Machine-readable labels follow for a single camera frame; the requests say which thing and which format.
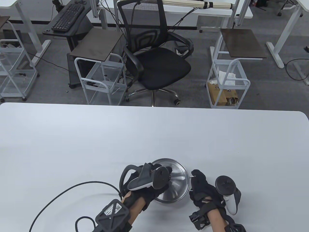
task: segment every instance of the mesh chair backrest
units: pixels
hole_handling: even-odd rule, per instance
[[[128,49],[132,53],[166,42],[167,25],[162,0],[123,0],[117,6],[125,25]]]

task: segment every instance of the black keyboard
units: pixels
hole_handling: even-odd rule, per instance
[[[73,26],[78,16],[85,9],[81,4],[70,4],[64,12],[61,13],[60,18],[53,24],[52,30],[55,32],[67,32]]]

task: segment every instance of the chair armrest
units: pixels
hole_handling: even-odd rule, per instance
[[[194,51],[193,43],[173,32],[167,32],[167,41],[178,41],[187,45],[189,52],[183,56],[184,59],[191,55]]]
[[[137,57],[134,56],[134,54],[130,52],[130,50],[127,47],[124,47],[123,51],[125,52],[127,59],[129,59],[136,67],[136,73],[131,73],[134,76],[133,80],[127,84],[128,87],[131,87],[132,84],[144,74],[144,67],[137,59]]]

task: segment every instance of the cardboard box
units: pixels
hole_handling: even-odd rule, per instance
[[[227,106],[235,106],[238,104],[239,99],[235,89],[225,89],[223,91],[227,100]]]
[[[214,105],[219,95],[219,91],[220,91],[219,86],[217,84],[216,85],[210,84],[209,82],[207,82],[207,86],[208,86],[211,102]],[[217,106],[235,106],[238,102],[239,100],[238,100],[238,95],[237,95],[236,90],[224,89],[218,100]]]
[[[216,100],[217,100],[217,97],[219,95],[219,91],[220,91],[219,86],[217,84],[216,85],[210,84],[209,82],[207,82],[207,86],[208,86],[211,102],[214,105]],[[227,104],[227,99],[225,97],[224,91],[222,91],[217,105],[218,106],[225,106],[226,104]]]

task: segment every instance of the black office chair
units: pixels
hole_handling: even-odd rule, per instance
[[[179,105],[177,93],[164,87],[184,78],[190,72],[191,66],[185,58],[192,54],[193,44],[167,31],[162,0],[123,0],[119,1],[117,6],[127,36],[127,45],[124,47],[127,56],[126,67],[134,77],[129,82],[128,88],[136,80],[145,87],[129,93],[125,100],[129,101],[129,97],[151,90],[151,106],[156,106],[156,91],[159,90],[175,96],[174,103]],[[160,47],[167,41],[185,44],[188,52],[179,56],[171,50]]]

